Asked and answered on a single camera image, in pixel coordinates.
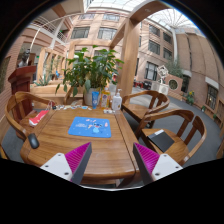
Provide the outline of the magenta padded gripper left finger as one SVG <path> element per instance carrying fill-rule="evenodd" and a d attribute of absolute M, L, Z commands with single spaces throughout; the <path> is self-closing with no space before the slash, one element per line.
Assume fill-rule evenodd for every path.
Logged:
<path fill-rule="evenodd" d="M 55 154 L 41 166 L 41 169 L 79 185 L 83 179 L 91 153 L 92 144 L 88 142 L 66 154 Z"/>

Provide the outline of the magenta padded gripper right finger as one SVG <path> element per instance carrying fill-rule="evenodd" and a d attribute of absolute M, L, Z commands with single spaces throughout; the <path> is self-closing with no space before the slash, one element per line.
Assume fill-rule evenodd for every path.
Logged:
<path fill-rule="evenodd" d="M 133 144 L 133 154 L 145 185 L 182 169 L 168 154 L 158 154 L 138 143 Z"/>

